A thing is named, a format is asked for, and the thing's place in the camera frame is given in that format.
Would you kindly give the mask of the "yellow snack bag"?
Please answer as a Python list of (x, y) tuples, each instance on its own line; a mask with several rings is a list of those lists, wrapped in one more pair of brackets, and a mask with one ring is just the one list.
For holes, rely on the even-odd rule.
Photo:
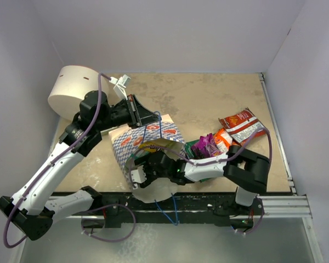
[(165, 146), (167, 146), (167, 144), (148, 141), (140, 144), (138, 148), (139, 149), (143, 148), (144, 151), (153, 153), (162, 150), (162, 148)]

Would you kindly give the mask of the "blue checkered paper bag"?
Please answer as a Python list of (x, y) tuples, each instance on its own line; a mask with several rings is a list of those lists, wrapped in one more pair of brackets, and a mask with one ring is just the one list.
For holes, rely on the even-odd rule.
[(148, 141), (164, 143), (167, 146), (160, 152), (169, 158), (177, 160), (180, 156), (185, 156), (185, 140), (174, 120), (169, 114), (159, 116), (159, 122), (135, 129), (120, 127), (110, 133), (114, 156), (133, 196), (145, 204), (155, 205), (156, 208), (159, 208), (159, 202), (171, 199), (177, 193), (178, 185), (168, 178), (158, 178), (146, 188), (133, 188), (131, 170), (140, 166), (135, 161), (150, 153), (143, 148), (139, 149), (139, 145)]

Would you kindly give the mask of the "green chips bag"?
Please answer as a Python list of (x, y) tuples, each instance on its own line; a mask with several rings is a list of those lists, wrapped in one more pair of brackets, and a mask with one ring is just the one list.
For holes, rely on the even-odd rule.
[(186, 156), (189, 159), (204, 159), (212, 157), (209, 146), (203, 140), (187, 142), (184, 146)]

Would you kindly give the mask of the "magenta snack bag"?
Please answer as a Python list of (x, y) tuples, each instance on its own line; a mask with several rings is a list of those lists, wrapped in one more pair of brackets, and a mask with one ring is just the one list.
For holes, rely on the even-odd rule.
[(214, 141), (212, 133), (206, 136), (200, 136), (199, 140), (190, 148), (195, 159), (210, 158), (222, 154)]

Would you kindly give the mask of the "red orange snack bag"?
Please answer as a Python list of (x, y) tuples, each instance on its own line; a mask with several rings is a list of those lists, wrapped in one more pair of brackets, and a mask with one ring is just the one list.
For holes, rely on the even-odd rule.
[(265, 128), (248, 107), (235, 115), (219, 119), (219, 122), (233, 140), (241, 146), (256, 130)]

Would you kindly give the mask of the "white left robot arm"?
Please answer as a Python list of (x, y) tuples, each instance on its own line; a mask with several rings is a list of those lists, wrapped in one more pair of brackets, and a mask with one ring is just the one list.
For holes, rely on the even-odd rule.
[(45, 163), (30, 181), (12, 197), (0, 198), (0, 210), (27, 238), (35, 241), (52, 224), (70, 215), (101, 211), (102, 195), (90, 186), (51, 201), (49, 198), (65, 176), (101, 142), (101, 132), (121, 125), (135, 129), (159, 121), (159, 115), (146, 109), (130, 94), (110, 106), (104, 92), (91, 91), (80, 102), (73, 118)]

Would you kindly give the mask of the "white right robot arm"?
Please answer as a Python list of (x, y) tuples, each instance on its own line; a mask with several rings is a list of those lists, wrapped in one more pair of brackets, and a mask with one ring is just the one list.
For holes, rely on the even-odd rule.
[(204, 159), (173, 159), (163, 151), (149, 153), (135, 161), (131, 171), (135, 187), (146, 188), (158, 178), (168, 178), (177, 185), (204, 179), (225, 177), (235, 183), (233, 209), (246, 214), (258, 194), (266, 193), (270, 158), (233, 145), (227, 153)]

